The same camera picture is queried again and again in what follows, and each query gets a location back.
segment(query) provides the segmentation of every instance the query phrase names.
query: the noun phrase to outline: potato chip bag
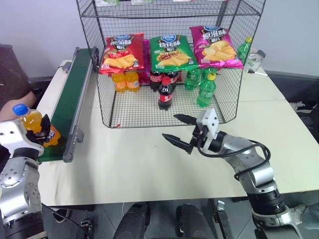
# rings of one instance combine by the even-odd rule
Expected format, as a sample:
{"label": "potato chip bag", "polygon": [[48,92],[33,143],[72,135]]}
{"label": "potato chip bag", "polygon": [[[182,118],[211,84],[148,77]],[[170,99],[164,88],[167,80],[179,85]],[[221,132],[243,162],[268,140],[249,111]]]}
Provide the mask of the potato chip bag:
{"label": "potato chip bag", "polygon": [[188,71],[198,67],[186,36],[158,36],[152,38],[150,43],[152,71]]}
{"label": "potato chip bag", "polygon": [[107,37],[100,74],[135,71],[144,68],[143,33]]}
{"label": "potato chip bag", "polygon": [[219,26],[190,27],[198,65],[204,67],[243,68],[236,57],[228,30]]}

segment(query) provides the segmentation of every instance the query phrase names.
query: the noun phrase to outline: blue bottle cap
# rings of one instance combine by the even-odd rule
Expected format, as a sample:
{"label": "blue bottle cap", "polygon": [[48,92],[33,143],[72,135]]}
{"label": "blue bottle cap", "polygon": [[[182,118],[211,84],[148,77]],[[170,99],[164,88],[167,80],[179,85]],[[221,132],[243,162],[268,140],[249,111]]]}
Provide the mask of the blue bottle cap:
{"label": "blue bottle cap", "polygon": [[18,104],[18,105],[15,105],[12,108],[12,110],[17,116],[22,116],[22,115],[25,115],[26,113],[28,113],[29,108],[25,104]]}

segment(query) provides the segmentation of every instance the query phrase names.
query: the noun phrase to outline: black cable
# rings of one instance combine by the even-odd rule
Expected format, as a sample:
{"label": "black cable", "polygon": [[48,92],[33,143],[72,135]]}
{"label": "black cable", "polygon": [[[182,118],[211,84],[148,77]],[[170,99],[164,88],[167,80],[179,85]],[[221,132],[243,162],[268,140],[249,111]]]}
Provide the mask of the black cable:
{"label": "black cable", "polygon": [[43,203],[42,203],[42,206],[46,207],[47,209],[49,209],[50,211],[52,211],[52,213],[58,215],[59,217],[62,217],[62,218],[64,218],[65,220],[69,221],[70,223],[72,223],[72,224],[76,225],[77,227],[79,227],[79,228],[84,232],[84,234],[87,236],[87,238],[90,239],[88,232],[87,232],[83,227],[81,227],[79,224],[77,224],[75,221],[73,221],[73,220],[71,220],[71,219],[69,219],[69,218],[67,218],[67,217],[65,217],[65,216],[63,216],[63,215],[57,213],[57,212],[54,211],[52,208],[48,207],[47,205],[45,205],[45,204],[43,204]]}
{"label": "black cable", "polygon": [[253,166],[253,167],[247,168],[247,169],[245,169],[245,170],[242,170],[242,171],[236,173],[236,174],[234,175],[234,178],[235,178],[237,181],[239,181],[239,176],[240,176],[240,175],[242,175],[242,174],[244,174],[244,173],[247,173],[247,172],[250,172],[250,171],[252,171],[252,170],[254,170],[254,169],[256,169],[256,168],[259,168],[259,167],[261,167],[262,165],[264,165],[265,163],[269,162],[269,160],[270,160],[270,150],[269,150],[265,145],[263,145],[262,143],[259,143],[259,142],[257,142],[257,141],[250,140],[250,139],[249,139],[249,141],[251,141],[251,142],[254,143],[254,144],[252,144],[252,145],[250,145],[250,146],[248,146],[248,147],[242,148],[242,149],[240,149],[240,150],[238,150],[238,151],[235,151],[235,152],[226,153],[226,154],[207,154],[207,153],[204,153],[204,152],[200,149],[201,144],[202,144],[202,142],[203,142],[203,138],[202,138],[202,137],[199,137],[198,142],[197,142],[197,149],[198,149],[198,152],[199,152],[201,155],[204,155],[204,156],[209,157],[209,158],[225,158],[225,157],[235,156],[235,155],[240,154],[240,153],[242,153],[242,152],[245,152],[245,151],[247,151],[247,150],[249,150],[249,149],[251,149],[251,148],[261,147],[261,149],[263,150],[264,156],[265,156],[265,160],[264,160],[263,162],[261,162],[261,163],[255,165],[255,166]]}

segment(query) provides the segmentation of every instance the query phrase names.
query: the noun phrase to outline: orange juice bottle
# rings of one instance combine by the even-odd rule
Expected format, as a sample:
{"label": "orange juice bottle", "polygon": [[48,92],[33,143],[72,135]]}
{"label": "orange juice bottle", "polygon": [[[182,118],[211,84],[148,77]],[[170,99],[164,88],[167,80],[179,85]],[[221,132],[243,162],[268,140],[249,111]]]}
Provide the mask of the orange juice bottle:
{"label": "orange juice bottle", "polygon": [[123,73],[112,74],[112,81],[115,84],[115,90],[117,92],[124,92],[127,89],[125,76]]}
{"label": "orange juice bottle", "polygon": [[140,89],[139,75],[137,72],[126,72],[125,80],[129,91],[136,92]]}
{"label": "orange juice bottle", "polygon": [[[26,130],[31,130],[33,133],[41,132],[42,115],[39,111],[31,110],[25,104],[18,104],[12,108],[13,112],[19,116],[23,126]],[[59,131],[51,125],[49,133],[49,142],[44,143],[44,147],[50,145],[57,145],[58,139],[61,137]]]}

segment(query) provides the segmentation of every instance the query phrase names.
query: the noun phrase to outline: green conveyor belt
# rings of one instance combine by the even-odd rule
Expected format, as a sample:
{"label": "green conveyor belt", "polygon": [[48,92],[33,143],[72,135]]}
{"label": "green conveyor belt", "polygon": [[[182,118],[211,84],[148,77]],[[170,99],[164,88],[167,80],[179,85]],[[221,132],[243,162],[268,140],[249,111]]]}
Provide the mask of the green conveyor belt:
{"label": "green conveyor belt", "polygon": [[61,138],[58,145],[44,148],[44,154],[38,161],[62,160],[90,61],[89,50],[79,49],[51,119],[52,125],[60,132]]}

